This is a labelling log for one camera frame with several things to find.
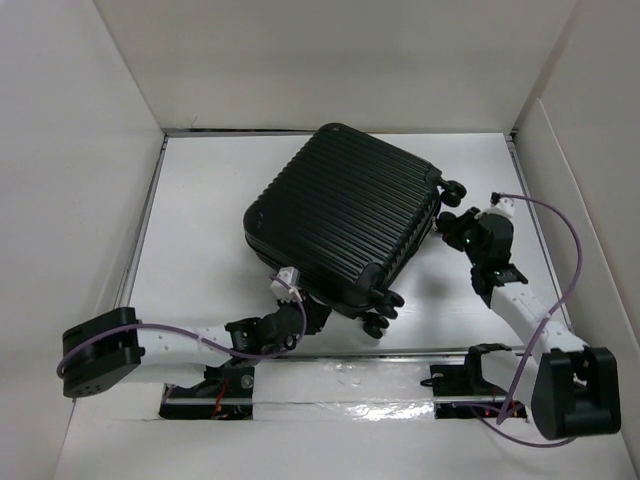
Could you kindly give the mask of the black hard-shell suitcase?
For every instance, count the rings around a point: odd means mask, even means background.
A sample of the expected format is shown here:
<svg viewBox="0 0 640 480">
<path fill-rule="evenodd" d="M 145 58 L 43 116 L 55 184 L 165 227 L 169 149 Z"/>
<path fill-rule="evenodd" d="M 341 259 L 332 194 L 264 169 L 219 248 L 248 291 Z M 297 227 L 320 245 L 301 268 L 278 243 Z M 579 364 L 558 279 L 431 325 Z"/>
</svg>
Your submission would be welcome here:
<svg viewBox="0 0 640 480">
<path fill-rule="evenodd" d="M 247 208 L 248 245 L 380 339 L 403 307 L 391 285 L 442 206 L 466 188 L 427 160 L 341 123 L 320 127 Z"/>
</svg>

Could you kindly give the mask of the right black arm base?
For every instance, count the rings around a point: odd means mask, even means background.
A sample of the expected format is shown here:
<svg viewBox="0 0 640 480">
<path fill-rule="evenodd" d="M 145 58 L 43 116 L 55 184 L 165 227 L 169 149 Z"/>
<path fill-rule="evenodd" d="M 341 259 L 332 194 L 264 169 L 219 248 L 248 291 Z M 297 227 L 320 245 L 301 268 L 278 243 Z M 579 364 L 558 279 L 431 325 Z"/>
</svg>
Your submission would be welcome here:
<svg viewBox="0 0 640 480">
<path fill-rule="evenodd" d="M 431 388 L 436 397 L 464 397 L 468 402 L 472 402 L 470 397 L 491 397 L 490 402 L 480 402 L 479 407 L 453 405 L 452 402 L 437 405 L 437 419 L 471 419 L 474 413 L 485 418 L 498 415 L 504 401 L 497 401 L 496 397 L 504 396 L 506 391 L 487 382 L 481 373 L 481 357 L 493 352 L 512 352 L 512 349 L 500 343 L 483 343 L 469 348 L 463 364 L 430 366 L 430 376 L 421 380 L 420 385 Z"/>
</svg>

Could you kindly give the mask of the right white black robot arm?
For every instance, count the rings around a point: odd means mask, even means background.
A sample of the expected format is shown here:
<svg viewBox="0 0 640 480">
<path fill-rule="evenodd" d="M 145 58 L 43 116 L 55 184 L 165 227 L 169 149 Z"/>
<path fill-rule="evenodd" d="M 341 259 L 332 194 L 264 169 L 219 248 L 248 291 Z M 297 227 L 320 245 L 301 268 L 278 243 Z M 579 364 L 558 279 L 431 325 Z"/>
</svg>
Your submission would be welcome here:
<svg viewBox="0 0 640 480">
<path fill-rule="evenodd" d="M 554 320 L 511 261 L 514 226 L 499 207 L 439 215 L 443 241 L 467 255 L 471 284 L 487 307 L 525 346 L 518 356 L 501 344 L 469 349 L 462 381 L 474 393 L 496 386 L 528 407 L 547 440 L 615 434 L 621 429 L 618 366 L 606 347 L 593 347 Z"/>
</svg>

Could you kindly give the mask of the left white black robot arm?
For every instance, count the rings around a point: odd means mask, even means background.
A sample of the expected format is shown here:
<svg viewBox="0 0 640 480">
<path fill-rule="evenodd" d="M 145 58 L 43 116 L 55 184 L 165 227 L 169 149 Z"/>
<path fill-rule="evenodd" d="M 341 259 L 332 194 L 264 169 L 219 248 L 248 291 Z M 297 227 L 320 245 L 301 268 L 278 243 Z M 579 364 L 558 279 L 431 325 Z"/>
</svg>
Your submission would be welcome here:
<svg viewBox="0 0 640 480">
<path fill-rule="evenodd" d="M 163 383 L 212 396 L 222 387 L 220 369 L 253 366 L 290 354 L 305 335 L 324 328 L 331 308 L 302 294 L 279 301 L 263 317 L 224 326 L 178 327 L 143 322 L 119 307 L 63 333 L 57 376 L 66 398 L 101 394 L 125 383 Z"/>
</svg>

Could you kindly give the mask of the silver aluminium rail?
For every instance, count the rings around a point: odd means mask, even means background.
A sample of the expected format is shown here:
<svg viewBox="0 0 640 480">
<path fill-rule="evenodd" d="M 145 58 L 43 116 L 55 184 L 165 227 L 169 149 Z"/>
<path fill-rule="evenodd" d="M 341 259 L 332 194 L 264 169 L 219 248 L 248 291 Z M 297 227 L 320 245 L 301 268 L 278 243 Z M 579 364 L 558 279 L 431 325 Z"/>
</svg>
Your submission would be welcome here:
<svg viewBox="0 0 640 480">
<path fill-rule="evenodd" d="M 243 356 L 238 354 L 229 354 L 220 351 L 215 348 L 210 348 L 202 342 L 194 340 L 180 338 L 169 339 L 165 335 L 162 339 L 157 338 L 155 335 L 149 341 L 144 342 L 145 354 L 142 357 L 141 363 L 143 365 L 169 365 L 169 364 L 200 364 L 208 365 L 211 367 L 218 367 L 223 363 L 231 359 L 244 360 Z M 379 359 L 379 358 L 396 358 L 396 357 L 440 357 L 440 356 L 462 356 L 467 353 L 466 350 L 459 351 L 406 351 L 406 352 L 379 352 L 374 351 L 371 353 L 334 353 L 334 352 L 319 352 L 319 353 L 298 353 L 294 351 L 277 352 L 271 355 L 258 355 L 255 358 L 250 358 L 250 361 L 256 360 L 272 360 L 272 359 L 286 359 L 286 360 L 312 360 L 312 359 Z"/>
</svg>

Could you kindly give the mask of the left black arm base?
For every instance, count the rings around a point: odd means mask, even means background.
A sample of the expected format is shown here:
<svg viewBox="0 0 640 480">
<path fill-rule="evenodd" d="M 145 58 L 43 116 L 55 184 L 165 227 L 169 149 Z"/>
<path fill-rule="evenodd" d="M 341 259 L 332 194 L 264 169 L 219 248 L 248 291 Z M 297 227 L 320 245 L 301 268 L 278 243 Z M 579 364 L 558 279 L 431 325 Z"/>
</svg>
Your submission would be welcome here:
<svg viewBox="0 0 640 480">
<path fill-rule="evenodd" d="M 166 386 L 158 415 L 165 420 L 251 420 L 255 368 L 207 367 L 190 388 Z"/>
</svg>

